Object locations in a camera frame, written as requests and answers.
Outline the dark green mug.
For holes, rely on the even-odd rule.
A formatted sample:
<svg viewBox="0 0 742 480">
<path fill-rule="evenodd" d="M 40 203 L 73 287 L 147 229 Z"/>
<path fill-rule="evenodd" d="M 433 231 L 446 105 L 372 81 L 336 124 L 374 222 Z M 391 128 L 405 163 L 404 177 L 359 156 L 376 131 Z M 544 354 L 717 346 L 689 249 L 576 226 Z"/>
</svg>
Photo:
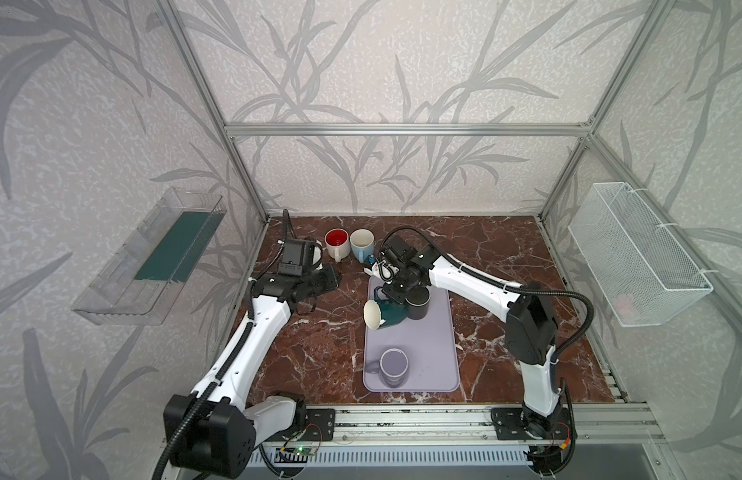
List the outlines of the dark green mug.
<svg viewBox="0 0 742 480">
<path fill-rule="evenodd" d="M 408 318 L 408 306 L 382 296 L 382 286 L 373 290 L 363 307 L 363 320 L 372 331 L 399 325 Z"/>
</svg>

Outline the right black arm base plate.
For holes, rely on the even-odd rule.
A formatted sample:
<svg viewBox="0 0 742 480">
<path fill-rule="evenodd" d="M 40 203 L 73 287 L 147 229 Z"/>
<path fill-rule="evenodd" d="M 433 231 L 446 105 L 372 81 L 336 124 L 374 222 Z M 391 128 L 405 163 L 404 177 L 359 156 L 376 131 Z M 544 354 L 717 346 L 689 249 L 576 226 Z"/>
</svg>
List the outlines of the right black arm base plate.
<svg viewBox="0 0 742 480">
<path fill-rule="evenodd" d="M 490 421 L 498 440 L 563 441 L 571 425 L 570 411 L 560 407 L 549 417 L 539 416 L 524 407 L 496 407 L 490 410 Z"/>
</svg>

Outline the white mug red interior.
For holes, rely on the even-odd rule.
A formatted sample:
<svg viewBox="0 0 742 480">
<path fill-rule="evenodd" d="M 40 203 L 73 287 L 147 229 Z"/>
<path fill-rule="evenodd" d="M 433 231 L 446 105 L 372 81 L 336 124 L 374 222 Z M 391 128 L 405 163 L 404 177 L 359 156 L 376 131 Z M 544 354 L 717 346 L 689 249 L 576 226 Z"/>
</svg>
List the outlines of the white mug red interior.
<svg viewBox="0 0 742 480">
<path fill-rule="evenodd" d="M 337 263 L 344 260 L 351 253 L 349 233 L 342 228 L 329 230 L 325 236 L 327 254 Z"/>
</svg>

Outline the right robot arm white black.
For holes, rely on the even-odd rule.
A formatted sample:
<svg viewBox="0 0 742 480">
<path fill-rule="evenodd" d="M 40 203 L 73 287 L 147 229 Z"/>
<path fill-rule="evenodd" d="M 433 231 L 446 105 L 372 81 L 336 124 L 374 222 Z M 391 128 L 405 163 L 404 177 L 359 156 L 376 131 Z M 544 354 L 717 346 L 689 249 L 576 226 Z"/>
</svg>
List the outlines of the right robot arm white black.
<svg viewBox="0 0 742 480">
<path fill-rule="evenodd" d="M 494 277 L 457 259 L 423 231 L 404 225 L 391 230 L 375 252 L 367 273 L 383 281 L 382 291 L 403 304 L 417 287 L 444 289 L 487 310 L 505 323 L 505 348 L 521 366 L 524 387 L 522 425 L 533 438 L 550 435 L 563 408 L 565 388 L 555 384 L 562 353 L 591 327 L 595 308 L 587 296 L 569 290 L 546 290 Z M 585 308 L 580 327 L 562 344 L 551 299 L 575 299 Z"/>
</svg>

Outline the light blue mug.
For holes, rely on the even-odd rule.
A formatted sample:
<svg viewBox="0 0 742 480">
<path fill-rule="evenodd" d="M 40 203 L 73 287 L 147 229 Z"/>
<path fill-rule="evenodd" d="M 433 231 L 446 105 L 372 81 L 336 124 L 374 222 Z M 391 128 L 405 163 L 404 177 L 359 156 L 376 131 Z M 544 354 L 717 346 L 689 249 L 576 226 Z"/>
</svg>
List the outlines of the light blue mug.
<svg viewBox="0 0 742 480">
<path fill-rule="evenodd" d="M 363 263 L 374 254 L 375 236 L 368 229 L 357 229 L 349 237 L 351 250 L 360 263 Z"/>
</svg>

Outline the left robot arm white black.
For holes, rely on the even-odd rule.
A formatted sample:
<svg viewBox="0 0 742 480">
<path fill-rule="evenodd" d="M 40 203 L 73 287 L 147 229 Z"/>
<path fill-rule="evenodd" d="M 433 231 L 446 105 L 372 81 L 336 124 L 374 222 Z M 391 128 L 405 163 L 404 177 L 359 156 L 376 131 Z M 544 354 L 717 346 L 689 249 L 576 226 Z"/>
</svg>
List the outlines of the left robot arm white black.
<svg viewBox="0 0 742 480">
<path fill-rule="evenodd" d="M 238 477 L 253 452 L 278 432 L 299 433 L 305 407 L 290 394 L 246 401 L 272 343 L 306 300 L 335 291 L 341 275 L 323 266 L 322 245 L 299 238 L 290 214 L 282 213 L 279 251 L 248 281 L 246 316 L 219 358 L 188 395 L 173 395 L 163 411 L 167 444 L 152 476 L 167 466 L 191 469 L 200 478 Z"/>
</svg>

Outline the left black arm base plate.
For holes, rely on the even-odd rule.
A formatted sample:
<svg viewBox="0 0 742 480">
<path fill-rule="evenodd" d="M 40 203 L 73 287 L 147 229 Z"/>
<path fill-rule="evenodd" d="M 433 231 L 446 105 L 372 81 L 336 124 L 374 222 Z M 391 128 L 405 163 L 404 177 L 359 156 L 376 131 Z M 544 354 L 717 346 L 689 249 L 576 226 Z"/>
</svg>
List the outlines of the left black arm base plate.
<svg viewBox="0 0 742 480">
<path fill-rule="evenodd" d="M 334 437 L 336 410 L 333 408 L 307 408 L 297 416 L 297 420 L 297 436 L 291 436 L 291 439 L 325 442 Z"/>
</svg>

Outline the lavender purple mug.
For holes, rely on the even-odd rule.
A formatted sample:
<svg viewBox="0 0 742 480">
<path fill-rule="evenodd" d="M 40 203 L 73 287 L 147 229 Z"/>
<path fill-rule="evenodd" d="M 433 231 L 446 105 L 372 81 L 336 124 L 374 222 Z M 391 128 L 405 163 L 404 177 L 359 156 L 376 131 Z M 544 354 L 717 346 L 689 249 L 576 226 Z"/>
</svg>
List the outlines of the lavender purple mug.
<svg viewBox="0 0 742 480">
<path fill-rule="evenodd" d="M 378 360 L 365 366 L 365 372 L 381 382 L 386 388 L 399 388 L 408 379 L 410 362 L 407 354 L 399 348 L 388 348 Z"/>
</svg>

